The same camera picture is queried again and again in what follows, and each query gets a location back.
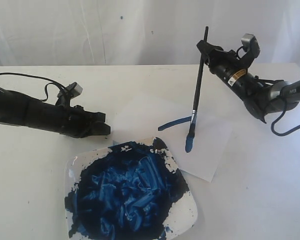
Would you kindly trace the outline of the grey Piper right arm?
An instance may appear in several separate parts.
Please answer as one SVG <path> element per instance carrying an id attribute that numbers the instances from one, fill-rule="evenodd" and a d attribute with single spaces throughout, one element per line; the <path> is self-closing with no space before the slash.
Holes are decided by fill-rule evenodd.
<path id="1" fill-rule="evenodd" d="M 267 114 L 292 110 L 300 102 L 300 80 L 294 83 L 267 80 L 249 73 L 248 68 L 260 54 L 255 38 L 242 41 L 241 49 L 245 52 L 242 57 L 234 50 L 224 51 L 204 40 L 197 48 L 209 71 L 242 100 L 254 118 L 264 122 Z"/>

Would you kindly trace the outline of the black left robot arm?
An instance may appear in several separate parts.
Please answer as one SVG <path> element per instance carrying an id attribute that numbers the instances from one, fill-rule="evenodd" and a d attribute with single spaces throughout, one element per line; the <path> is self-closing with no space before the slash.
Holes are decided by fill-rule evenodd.
<path id="1" fill-rule="evenodd" d="M 61 92 L 57 97 L 53 105 L 0 87 L 0 124 L 29 127 L 72 138 L 107 136 L 111 133 L 105 113 L 89 112 L 80 105 L 71 107 L 68 105 L 70 100 Z"/>

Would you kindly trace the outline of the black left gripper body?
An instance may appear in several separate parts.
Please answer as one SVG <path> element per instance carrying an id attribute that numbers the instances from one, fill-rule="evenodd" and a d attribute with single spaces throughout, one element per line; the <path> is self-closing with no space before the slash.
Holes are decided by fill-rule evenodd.
<path id="1" fill-rule="evenodd" d="M 57 117 L 54 120 L 54 132 L 72 138 L 93 136 L 95 113 L 83 107 L 55 106 Z"/>

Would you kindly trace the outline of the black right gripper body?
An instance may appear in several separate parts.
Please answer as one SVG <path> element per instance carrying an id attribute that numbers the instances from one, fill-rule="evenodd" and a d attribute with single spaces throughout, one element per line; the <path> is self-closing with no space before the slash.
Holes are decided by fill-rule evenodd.
<path id="1" fill-rule="evenodd" d="M 208 55 L 210 72 L 221 79 L 232 92 L 255 92 L 254 77 L 248 73 L 248 68 L 255 59 L 254 51 L 249 50 L 244 56 L 237 58 L 234 50 L 224 51 L 221 48 L 213 48 Z"/>

